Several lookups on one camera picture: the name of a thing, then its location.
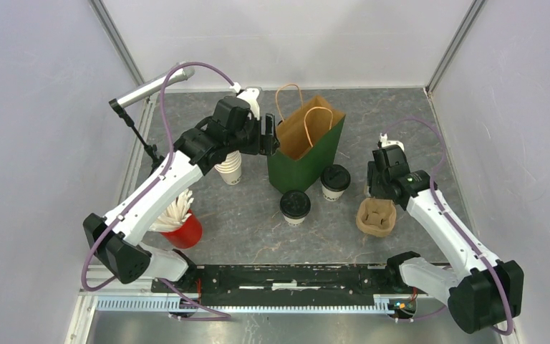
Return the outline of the white paper coffee cup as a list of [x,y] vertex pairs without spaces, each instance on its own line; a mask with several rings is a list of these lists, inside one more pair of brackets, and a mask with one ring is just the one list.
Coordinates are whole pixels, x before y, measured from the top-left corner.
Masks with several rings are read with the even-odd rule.
[[342,196],[343,193],[344,193],[344,189],[341,191],[337,191],[337,190],[330,190],[325,185],[322,186],[322,195],[328,201],[337,201]]

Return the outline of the black coffee cup lid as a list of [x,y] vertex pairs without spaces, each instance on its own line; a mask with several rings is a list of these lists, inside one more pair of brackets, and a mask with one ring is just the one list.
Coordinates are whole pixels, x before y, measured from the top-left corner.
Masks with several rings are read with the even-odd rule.
[[320,181],[327,190],[340,192],[348,189],[351,183],[351,176],[344,166],[332,164],[324,168]]

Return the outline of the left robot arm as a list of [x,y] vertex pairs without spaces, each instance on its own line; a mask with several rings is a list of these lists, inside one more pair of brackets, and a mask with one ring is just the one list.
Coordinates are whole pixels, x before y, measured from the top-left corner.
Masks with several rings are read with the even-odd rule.
[[220,99],[211,116],[185,131],[139,189],[105,215],[82,223],[90,253],[123,284],[161,277],[179,292],[196,284],[196,272],[181,254],[142,243],[155,220],[179,195],[234,153],[270,156],[279,142],[272,114],[261,115],[260,89],[246,88]]

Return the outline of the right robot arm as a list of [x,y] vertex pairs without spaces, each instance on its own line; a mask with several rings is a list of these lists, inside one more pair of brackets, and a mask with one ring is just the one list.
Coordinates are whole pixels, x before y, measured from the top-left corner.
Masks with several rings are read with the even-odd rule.
[[416,252],[387,260],[385,284],[393,292],[415,287],[443,303],[465,333],[506,323],[521,314],[524,271],[504,262],[485,247],[445,204],[429,174],[411,171],[398,144],[380,144],[368,163],[368,191],[391,200],[414,218],[438,245],[450,269],[443,269]]

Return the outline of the green paper bag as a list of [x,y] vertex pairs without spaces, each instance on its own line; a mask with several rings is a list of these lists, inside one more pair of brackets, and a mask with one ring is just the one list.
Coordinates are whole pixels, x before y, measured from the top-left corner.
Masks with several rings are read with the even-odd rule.
[[285,117],[276,104],[281,118],[276,126],[280,146],[267,158],[269,183],[283,194],[306,191],[334,163],[346,118],[344,112],[334,109],[320,95],[304,100],[300,86],[294,83],[276,91],[276,102],[288,86],[298,90],[301,106]]

